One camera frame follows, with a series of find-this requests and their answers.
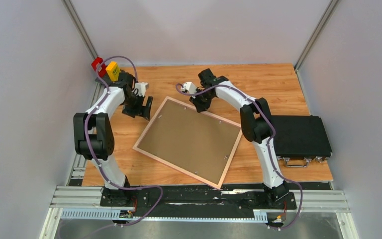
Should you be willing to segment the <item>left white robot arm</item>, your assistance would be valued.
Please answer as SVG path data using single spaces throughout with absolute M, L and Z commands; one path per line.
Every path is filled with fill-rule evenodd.
M 73 117 L 75 151 L 90 160 L 104 179 L 100 204 L 126 206 L 132 201 L 132 192 L 113 154 L 115 139 L 110 119 L 122 106 L 123 114 L 150 120 L 153 97 L 146 96 L 147 82 L 138 82 L 125 71 L 116 81 L 108 76 L 97 77 L 96 81 L 104 85 L 103 94 L 90 109 Z

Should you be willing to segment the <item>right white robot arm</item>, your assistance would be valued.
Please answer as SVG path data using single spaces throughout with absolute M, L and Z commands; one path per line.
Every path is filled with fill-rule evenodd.
M 210 69 L 201 71 L 198 77 L 199 87 L 193 82 L 185 82 L 177 86 L 178 91 L 190 97 L 199 113 L 209 109 L 213 98 L 226 101 L 239 112 L 242 134 L 253 145 L 261 165 L 264 201 L 271 208 L 278 207 L 289 194 L 289 189 L 274 148 L 276 130 L 267 100 L 249 96 L 225 76 L 215 76 Z

